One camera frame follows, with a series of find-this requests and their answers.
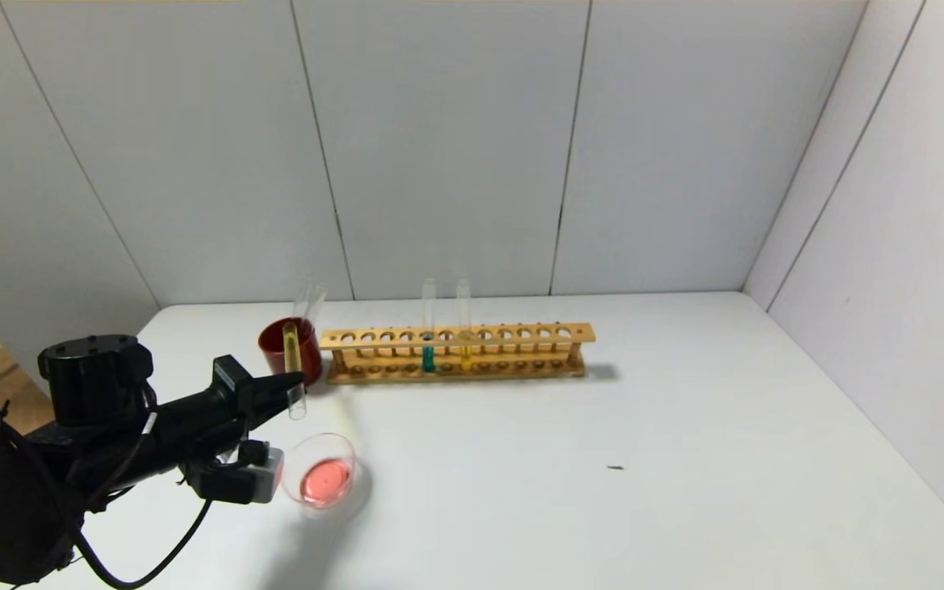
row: black cable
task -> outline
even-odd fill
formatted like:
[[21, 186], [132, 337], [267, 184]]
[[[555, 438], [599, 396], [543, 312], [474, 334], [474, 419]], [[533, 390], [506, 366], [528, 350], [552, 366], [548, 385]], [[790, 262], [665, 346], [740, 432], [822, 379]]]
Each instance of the black cable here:
[[134, 486], [124, 487], [123, 489], [117, 490], [117, 492], [112, 492], [108, 494], [108, 497], [105, 499], [105, 504], [112, 504], [113, 501], [119, 500], [120, 497], [126, 496], [131, 489], [134, 489]]
[[123, 580], [116, 578], [115, 575], [112, 575], [111, 572], [104, 567], [104, 564], [101, 563], [101, 560], [98, 559], [97, 553], [93, 552], [93, 547], [89, 546], [89, 542], [86, 541], [86, 537], [82, 534], [82, 530], [79, 530], [78, 524], [75, 523], [75, 517], [71, 514], [68, 508], [68, 501], [63, 497], [61, 490], [57, 488], [57, 482], [53, 481], [52, 475], [49, 474], [49, 470], [46, 470], [46, 465], [42, 462], [42, 459], [37, 452], [31, 448], [27, 439], [21, 436], [20, 433], [16, 432], [10, 425], [3, 425], [0, 428], [1, 432], [5, 433], [7, 439], [11, 441], [16, 448], [20, 449], [27, 455], [31, 465], [34, 467], [34, 470], [37, 471], [39, 477], [42, 478], [43, 484], [49, 491], [49, 496], [53, 499], [53, 504], [57, 507], [57, 512], [60, 513], [61, 522], [64, 523], [64, 530], [68, 533], [68, 537], [71, 538], [71, 541], [75, 543], [75, 546], [79, 548], [79, 553], [82, 553], [82, 557], [85, 557], [86, 563], [89, 563], [90, 569], [93, 569], [93, 573], [97, 575], [102, 582], [107, 583], [108, 586], [112, 586], [117, 590], [132, 590], [134, 588], [141, 588], [145, 583], [151, 582], [155, 576], [159, 575], [167, 566], [169, 566], [170, 561], [177, 557], [177, 553], [180, 553], [181, 549], [184, 549], [184, 545], [188, 545], [188, 541], [191, 541], [192, 535], [195, 534], [195, 531], [198, 530], [199, 525], [202, 524], [202, 520], [206, 518], [207, 512], [210, 511], [210, 504], [213, 504], [212, 500], [206, 500], [205, 504], [202, 504], [202, 510], [199, 511], [199, 515], [195, 516], [195, 522], [192, 523], [191, 527], [188, 527], [188, 532], [184, 534], [184, 537], [177, 542], [177, 545], [170, 551], [170, 554], [166, 556], [160, 564], [155, 566], [153, 570], [147, 572], [147, 575], [143, 578], [134, 580], [134, 582], [123, 582]]
[[89, 497], [86, 499], [86, 505], [90, 506], [97, 500], [101, 499], [101, 496], [104, 496], [106, 492], [111, 488], [112, 485], [115, 485], [119, 481], [120, 477], [123, 477], [123, 474], [126, 473], [126, 470], [130, 468], [130, 463], [134, 463], [134, 457], [138, 455], [138, 451], [141, 451], [141, 445], [147, 439], [148, 434], [142, 433], [141, 436], [138, 436], [138, 440], [134, 442], [134, 447], [130, 448], [129, 455], [126, 456], [126, 459], [123, 459], [123, 462], [119, 464], [119, 467], [116, 467], [115, 471], [112, 471], [108, 475], [108, 479], [104, 479], [104, 483], [101, 484], [101, 487], [97, 488], [97, 491], [89, 494]]
[[[78, 557], [76, 557], [74, 560], [68, 561], [67, 564], [64, 564], [64, 568], [70, 566], [71, 564], [76, 563], [76, 561], [82, 561], [82, 560], [83, 560], [83, 557], [82, 557], [82, 556], [78, 556]], [[29, 583], [18, 583], [18, 585], [12, 587], [10, 590], [16, 590], [16, 589], [18, 589], [18, 588], [21, 587], [21, 586], [27, 586], [27, 585], [29, 585]]]

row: blue liquid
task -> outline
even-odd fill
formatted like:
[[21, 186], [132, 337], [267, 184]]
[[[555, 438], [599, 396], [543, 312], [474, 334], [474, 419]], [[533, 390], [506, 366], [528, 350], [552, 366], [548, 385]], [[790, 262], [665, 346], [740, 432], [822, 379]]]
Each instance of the blue liquid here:
[[[427, 337], [424, 340], [431, 340], [431, 337]], [[422, 367], [425, 373], [435, 373], [435, 348], [424, 347], [421, 351], [422, 362], [420, 362], [420, 367]]]

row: test tube with blue liquid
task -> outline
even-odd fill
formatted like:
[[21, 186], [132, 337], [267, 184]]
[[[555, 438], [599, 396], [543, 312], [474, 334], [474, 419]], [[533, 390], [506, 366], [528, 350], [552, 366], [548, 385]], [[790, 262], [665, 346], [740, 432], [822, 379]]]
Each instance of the test tube with blue liquid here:
[[[422, 340], [431, 340], [435, 337], [435, 279], [425, 279], [420, 288], [420, 324], [423, 332]], [[425, 373], [435, 372], [435, 348], [422, 348], [422, 370]]]

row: test tube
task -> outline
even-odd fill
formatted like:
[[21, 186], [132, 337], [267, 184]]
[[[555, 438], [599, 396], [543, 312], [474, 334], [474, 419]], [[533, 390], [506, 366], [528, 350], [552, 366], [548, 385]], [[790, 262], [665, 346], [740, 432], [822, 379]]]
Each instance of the test tube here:
[[[469, 281], [462, 279], [457, 281], [457, 318], [460, 321], [461, 332], [457, 335], [460, 340], [467, 341], [472, 339], [472, 288], [469, 287]], [[472, 347], [467, 344], [461, 345], [461, 369], [472, 370]]]
[[[420, 333], [422, 340], [431, 340], [435, 337], [435, 279], [425, 279], [420, 287], [420, 325], [423, 326], [423, 332]], [[425, 373], [435, 371], [435, 348], [422, 348], [422, 369]]]
[[311, 329], [315, 329], [315, 321], [319, 319], [319, 309], [322, 309], [323, 302], [326, 299], [326, 283], [319, 283], [312, 287], [308, 295], [308, 307], [304, 312], [304, 321], [308, 322]]
[[[297, 322], [288, 321], [282, 324], [282, 351], [284, 351], [284, 369], [286, 373], [295, 373], [301, 370], [301, 339]], [[289, 419], [300, 420], [307, 414], [304, 400], [304, 383], [291, 388], [286, 392], [286, 401], [289, 407]]]

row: test tube with yellow liquid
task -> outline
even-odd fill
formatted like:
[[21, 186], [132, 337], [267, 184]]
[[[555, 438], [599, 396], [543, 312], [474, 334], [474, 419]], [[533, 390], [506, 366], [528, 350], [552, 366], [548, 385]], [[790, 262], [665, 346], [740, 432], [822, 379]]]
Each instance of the test tube with yellow liquid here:
[[461, 369], [472, 370], [472, 347], [465, 344], [472, 340], [472, 288], [469, 287], [469, 281], [462, 279], [457, 281], [457, 319], [460, 322], [461, 332], [457, 334], [457, 339], [461, 340]]
[[[282, 358], [284, 359], [284, 369], [286, 373], [295, 373], [301, 370], [301, 347], [300, 337], [297, 329], [297, 322], [288, 321], [282, 325]], [[286, 401], [289, 406], [289, 419], [300, 420], [304, 418], [308, 410], [304, 400], [304, 384], [286, 392]]]

